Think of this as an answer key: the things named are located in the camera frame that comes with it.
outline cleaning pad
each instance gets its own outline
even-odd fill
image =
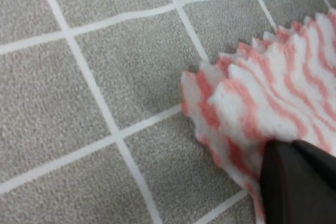
[[[302,139],[336,155],[336,10],[202,62],[182,74],[181,90],[196,138],[265,223],[258,181],[267,141]]]

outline tile floor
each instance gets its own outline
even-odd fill
[[[254,223],[179,78],[335,0],[0,0],[0,223]]]

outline black plastic part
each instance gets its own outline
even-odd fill
[[[267,143],[260,175],[267,224],[336,223],[336,192],[332,179],[325,181],[334,176],[335,164],[314,148],[301,142]]]

